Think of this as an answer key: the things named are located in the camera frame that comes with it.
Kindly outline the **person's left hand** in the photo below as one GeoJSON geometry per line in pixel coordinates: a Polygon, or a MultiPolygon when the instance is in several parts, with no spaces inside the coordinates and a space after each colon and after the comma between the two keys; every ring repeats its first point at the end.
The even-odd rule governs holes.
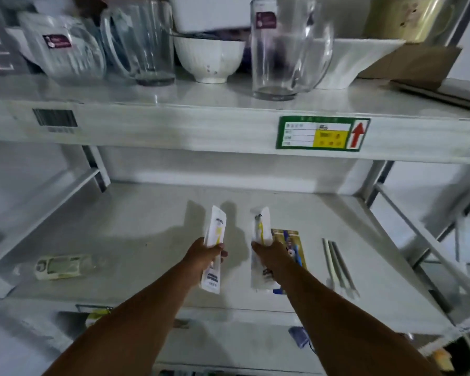
{"type": "Polygon", "coordinates": [[[204,244],[204,238],[198,238],[187,250],[181,265],[189,272],[200,273],[209,268],[208,261],[208,246],[204,244]]]}

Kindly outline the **person's right hand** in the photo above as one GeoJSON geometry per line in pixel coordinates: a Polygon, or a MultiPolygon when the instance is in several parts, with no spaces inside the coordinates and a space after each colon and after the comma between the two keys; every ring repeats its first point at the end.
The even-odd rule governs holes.
{"type": "Polygon", "coordinates": [[[277,240],[269,246],[251,242],[251,247],[260,258],[262,264],[271,271],[275,280],[278,280],[282,274],[296,266],[296,263],[289,256],[286,248],[277,240]]]}

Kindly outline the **person's right forearm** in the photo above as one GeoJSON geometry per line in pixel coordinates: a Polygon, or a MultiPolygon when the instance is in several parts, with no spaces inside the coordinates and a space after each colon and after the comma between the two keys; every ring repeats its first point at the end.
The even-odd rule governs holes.
{"type": "Polygon", "coordinates": [[[401,335],[297,264],[268,265],[306,329],[327,376],[442,376],[401,335]]]}

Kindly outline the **person's left forearm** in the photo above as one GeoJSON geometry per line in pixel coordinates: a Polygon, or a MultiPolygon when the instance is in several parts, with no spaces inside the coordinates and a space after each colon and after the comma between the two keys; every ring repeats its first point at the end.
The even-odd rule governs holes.
{"type": "Polygon", "coordinates": [[[87,329],[42,376],[148,376],[201,273],[180,261],[87,329]]]}

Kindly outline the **blue gold toothbrush packet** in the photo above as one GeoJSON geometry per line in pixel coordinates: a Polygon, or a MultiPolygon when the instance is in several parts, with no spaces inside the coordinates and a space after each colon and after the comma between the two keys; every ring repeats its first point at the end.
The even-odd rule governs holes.
{"type": "Polygon", "coordinates": [[[289,256],[296,264],[307,269],[302,242],[298,231],[272,228],[272,235],[275,240],[282,243],[289,256]]]}

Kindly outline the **white metal shelf rack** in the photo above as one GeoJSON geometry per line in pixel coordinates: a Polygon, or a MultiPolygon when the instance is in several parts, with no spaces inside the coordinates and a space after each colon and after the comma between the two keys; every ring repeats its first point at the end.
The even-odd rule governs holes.
{"type": "MultiPolygon", "coordinates": [[[[393,162],[470,165],[470,112],[376,81],[287,102],[251,97],[247,75],[168,87],[111,77],[63,87],[46,75],[0,77],[0,307],[51,347],[73,334],[56,313],[115,307],[174,265],[226,211],[220,296],[194,290],[155,369],[253,375],[325,374],[288,333],[300,321],[284,296],[251,288],[254,209],[299,232],[307,269],[326,282],[333,240],[357,306],[415,335],[429,355],[470,332],[470,276],[383,181],[393,162]],[[50,133],[33,108],[70,109],[74,134],[50,133]],[[282,116],[370,118],[359,152],[277,150],[282,116]],[[39,281],[43,256],[87,254],[88,275],[39,281]]],[[[448,202],[444,222],[470,209],[448,202]]]]}

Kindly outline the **clear wrapped chopsticks pack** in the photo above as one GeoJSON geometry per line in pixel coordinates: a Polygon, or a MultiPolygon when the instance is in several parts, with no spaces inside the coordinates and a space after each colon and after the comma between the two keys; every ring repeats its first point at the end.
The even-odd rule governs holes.
{"type": "Polygon", "coordinates": [[[350,271],[340,253],[338,244],[333,240],[322,239],[327,268],[330,278],[328,287],[336,294],[353,301],[360,299],[360,294],[353,282],[350,271]]]}

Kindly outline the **pale green flat packet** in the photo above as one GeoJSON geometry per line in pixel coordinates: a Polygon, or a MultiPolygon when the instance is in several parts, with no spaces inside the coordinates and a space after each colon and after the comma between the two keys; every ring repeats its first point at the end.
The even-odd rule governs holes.
{"type": "Polygon", "coordinates": [[[95,269],[91,255],[43,256],[33,266],[33,274],[39,281],[52,281],[85,276],[95,269]]]}

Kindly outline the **green yellow shelf label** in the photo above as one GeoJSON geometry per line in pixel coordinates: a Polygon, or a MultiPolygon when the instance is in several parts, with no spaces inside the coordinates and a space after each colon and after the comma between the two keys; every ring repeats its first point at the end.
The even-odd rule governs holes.
{"type": "Polygon", "coordinates": [[[276,149],[359,152],[370,123],[370,118],[282,116],[276,149]]]}

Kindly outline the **barcode shelf label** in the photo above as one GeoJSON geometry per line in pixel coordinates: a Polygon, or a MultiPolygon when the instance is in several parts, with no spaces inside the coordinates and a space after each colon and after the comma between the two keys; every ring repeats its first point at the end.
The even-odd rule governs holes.
{"type": "Polygon", "coordinates": [[[70,109],[33,108],[32,112],[39,126],[50,133],[74,134],[79,127],[75,114],[70,109]]]}

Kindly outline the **clear glass pitcher with label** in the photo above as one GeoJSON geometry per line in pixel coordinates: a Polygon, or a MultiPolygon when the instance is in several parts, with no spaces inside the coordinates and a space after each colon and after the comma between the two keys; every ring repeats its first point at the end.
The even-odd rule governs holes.
{"type": "Polygon", "coordinates": [[[325,77],[333,56],[334,28],[319,0],[252,0],[252,96],[293,100],[325,77]]]}

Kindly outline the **clear glass mug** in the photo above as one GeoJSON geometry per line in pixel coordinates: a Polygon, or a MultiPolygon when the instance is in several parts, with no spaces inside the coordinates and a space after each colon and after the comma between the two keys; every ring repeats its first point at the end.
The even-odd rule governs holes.
{"type": "Polygon", "coordinates": [[[162,0],[108,0],[100,31],[120,71],[144,87],[174,84],[172,8],[162,0]]]}

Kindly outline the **white angular ceramic bowl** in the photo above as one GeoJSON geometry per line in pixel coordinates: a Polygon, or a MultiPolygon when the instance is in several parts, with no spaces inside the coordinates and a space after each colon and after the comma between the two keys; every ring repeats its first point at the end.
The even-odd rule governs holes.
{"type": "Polygon", "coordinates": [[[318,90],[348,88],[357,75],[406,43],[404,39],[337,38],[330,65],[318,90]]]}

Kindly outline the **brown cardboard piece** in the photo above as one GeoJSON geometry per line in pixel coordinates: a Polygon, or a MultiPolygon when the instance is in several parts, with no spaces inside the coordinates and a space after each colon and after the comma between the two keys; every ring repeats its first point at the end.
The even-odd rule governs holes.
{"type": "Polygon", "coordinates": [[[461,52],[458,46],[405,44],[361,71],[357,78],[440,83],[461,52]]]}

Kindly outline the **gold green tin container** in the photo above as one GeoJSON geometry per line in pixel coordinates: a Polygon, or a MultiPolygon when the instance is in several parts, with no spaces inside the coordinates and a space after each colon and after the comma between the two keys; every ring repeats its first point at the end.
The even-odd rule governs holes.
{"type": "Polygon", "coordinates": [[[370,0],[362,36],[424,43],[450,26],[455,11],[447,0],[370,0]]]}

